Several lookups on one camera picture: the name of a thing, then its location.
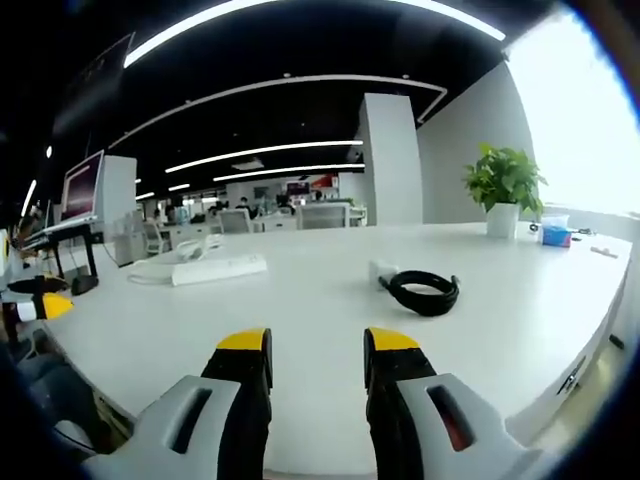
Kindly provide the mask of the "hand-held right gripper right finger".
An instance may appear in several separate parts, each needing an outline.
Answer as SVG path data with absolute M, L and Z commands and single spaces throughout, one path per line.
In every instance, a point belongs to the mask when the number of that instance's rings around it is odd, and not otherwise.
M 537 479 L 545 454 L 523 446 L 495 408 L 420 345 L 392 330 L 363 335 L 366 420 L 380 479 Z

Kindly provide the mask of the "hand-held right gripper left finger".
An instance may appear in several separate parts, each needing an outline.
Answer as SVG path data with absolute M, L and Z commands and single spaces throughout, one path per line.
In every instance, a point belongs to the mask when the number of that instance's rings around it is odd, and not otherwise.
M 271 331 L 223 339 L 140 415 L 132 436 L 83 467 L 92 479 L 260 479 L 272 419 Z

